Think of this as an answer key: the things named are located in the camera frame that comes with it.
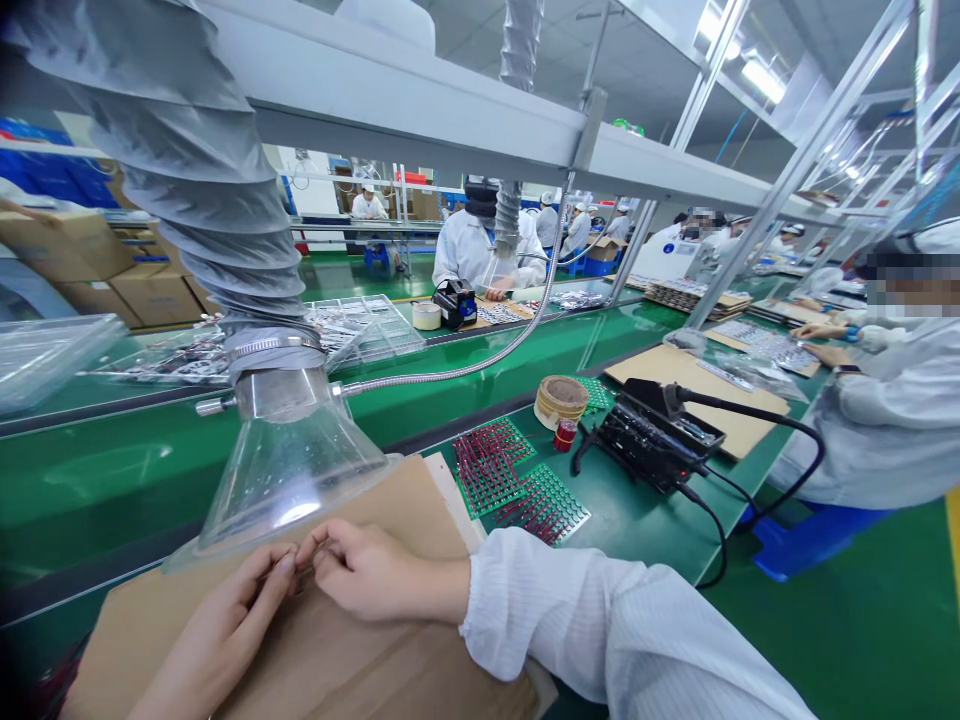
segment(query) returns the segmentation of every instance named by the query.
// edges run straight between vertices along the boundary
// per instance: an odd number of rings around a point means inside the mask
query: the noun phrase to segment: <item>overhead shelf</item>
[[[257,109],[261,140],[436,169],[562,184],[581,113],[508,87],[293,0],[199,0],[220,52]],[[8,65],[10,101],[76,111],[25,63]],[[600,127],[576,186],[594,192],[750,212],[770,184]],[[794,196],[785,219],[839,225],[843,216]]]

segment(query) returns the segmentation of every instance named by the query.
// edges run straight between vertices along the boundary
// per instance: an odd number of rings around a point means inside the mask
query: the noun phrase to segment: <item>sleeve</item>
[[[540,244],[540,238],[537,237],[536,228],[531,227],[525,234],[523,242],[518,248],[519,252],[543,255],[543,245]],[[517,270],[517,283],[520,287],[536,287],[543,285],[547,279],[547,263],[537,258],[520,258],[519,269]]]
[[[916,430],[960,426],[960,358],[933,355],[893,380],[844,375],[837,380],[840,410],[861,425]]]
[[[444,280],[458,280],[460,278],[456,265],[456,249],[450,247],[451,241],[447,235],[447,223],[440,228],[440,237],[437,238],[437,254],[433,260],[433,284],[439,285]]]
[[[613,718],[812,718],[776,670],[662,565],[495,530],[471,559],[460,634],[494,677],[529,653]]]

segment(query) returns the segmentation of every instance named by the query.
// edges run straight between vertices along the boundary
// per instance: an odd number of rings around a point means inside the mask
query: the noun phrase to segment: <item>worker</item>
[[[780,236],[773,239],[767,252],[771,255],[796,255],[797,240],[806,234],[807,229],[800,223],[784,225]]]
[[[540,214],[537,215],[537,238],[540,247],[545,251],[553,251],[553,243],[557,239],[557,223],[560,218],[553,209],[554,197],[549,190],[540,196]]]
[[[604,228],[603,234],[607,237],[612,237],[614,240],[626,240],[627,232],[630,230],[630,218],[627,217],[628,212],[630,212],[630,206],[626,203],[621,203],[620,207],[617,208],[616,217]]]
[[[51,230],[58,230],[63,222],[47,210],[83,210],[87,208],[44,195],[29,195],[15,183],[0,178],[0,210],[14,212]],[[10,248],[0,243],[0,285],[26,301],[42,318],[73,317],[77,311],[53,289],[46,280],[24,265]],[[0,302],[0,321],[13,322],[19,318],[5,303]]]
[[[905,333],[858,364],[844,347],[807,344],[835,386],[811,408],[807,424],[823,435],[826,457],[797,497],[817,503],[892,510],[935,500],[957,485],[960,437],[960,218],[887,238],[857,256],[857,273],[912,318]],[[862,341],[865,329],[844,331]],[[823,337],[810,326],[800,338]],[[794,434],[768,480],[784,489],[811,463],[815,447]]]
[[[567,239],[563,241],[561,257],[566,259],[579,253],[587,246],[589,240],[590,216],[587,214],[587,206],[584,203],[577,203],[573,206],[573,220],[570,222]]]
[[[496,287],[479,287],[484,271],[494,258],[494,224],[497,215],[497,191],[500,181],[469,175],[463,184],[467,203],[443,223],[437,240],[433,264],[433,284],[444,280],[461,280],[474,290],[481,290],[487,300],[503,300],[509,290],[543,284],[547,263],[537,239],[533,218],[520,213],[519,257],[515,271],[496,283]]]
[[[380,198],[374,194],[373,185],[363,186],[363,192],[353,199],[350,214],[359,220],[386,220],[388,217]]]
[[[358,619],[458,626],[470,657],[493,677],[515,680],[530,655],[605,703],[613,720],[813,718],[736,628],[664,565],[553,549],[519,528],[494,530],[469,559],[427,560],[376,526],[333,519],[299,548],[260,548],[214,588],[129,720],[215,715],[293,594],[298,568],[311,564],[320,591]]]

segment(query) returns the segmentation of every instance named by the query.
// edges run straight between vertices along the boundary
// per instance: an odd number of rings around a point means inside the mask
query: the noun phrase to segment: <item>cardboard sheet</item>
[[[522,317],[524,320],[532,320],[532,319],[533,319],[534,313],[530,312],[530,311],[527,310],[526,308],[520,307],[520,306],[517,305],[515,302],[513,302],[513,300],[500,300],[499,302],[491,302],[490,300],[482,300],[482,299],[479,298],[479,297],[477,298],[477,308],[478,308],[478,309],[479,309],[479,308],[488,308],[488,309],[489,309],[489,308],[492,308],[492,307],[496,307],[497,305],[502,305],[503,307],[505,307],[505,308],[506,308],[507,310],[509,310],[510,312],[514,313],[515,315],[519,315],[520,317]],[[477,321],[476,321],[475,323],[473,323],[472,325],[464,325],[464,326],[461,327],[459,330],[457,330],[457,332],[469,332],[469,331],[471,331],[471,330],[479,330],[480,328],[492,327],[493,325],[494,325],[494,323],[488,323],[486,320],[484,320],[483,318],[481,318],[481,317],[478,316],[478,317],[477,317]]]
[[[377,523],[413,552],[465,557],[467,547],[424,460],[407,458],[336,513]],[[312,527],[287,538],[297,541]],[[126,717],[204,594],[242,557],[190,572],[157,570],[111,591],[70,689],[63,720]],[[473,663],[455,627],[364,623],[314,585],[274,619],[254,664],[219,719],[531,718],[526,673],[501,683]]]
[[[630,378],[656,380],[664,385],[675,382],[704,395],[761,410],[784,414],[790,409],[786,400],[773,393],[759,388],[755,388],[752,393],[741,390],[699,367],[697,361],[697,358],[689,353],[669,345],[660,345],[607,368],[606,373],[621,384]],[[687,411],[723,430],[727,434],[723,451],[736,460],[745,458],[773,429],[773,425],[764,420],[694,403],[687,404]]]
[[[809,310],[805,307],[794,305],[793,303],[761,300],[758,303],[754,303],[754,305],[758,308],[766,310],[767,312],[773,313],[774,315],[781,315],[802,323],[817,323],[819,325],[827,325],[833,320],[833,318],[826,313],[818,313],[816,310]]]

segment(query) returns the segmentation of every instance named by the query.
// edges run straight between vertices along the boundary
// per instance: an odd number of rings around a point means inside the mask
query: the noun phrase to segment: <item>fluorescent light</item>
[[[756,58],[747,61],[741,70],[743,76],[766,95],[774,104],[779,104],[783,100],[787,89],[780,82],[780,78],[767,70]]]
[[[703,35],[712,45],[720,37],[720,16],[716,14],[710,5],[704,8],[703,15],[700,16],[700,23],[697,25],[697,34]],[[743,45],[734,37],[730,39],[727,45],[726,60],[736,60],[740,57]]]

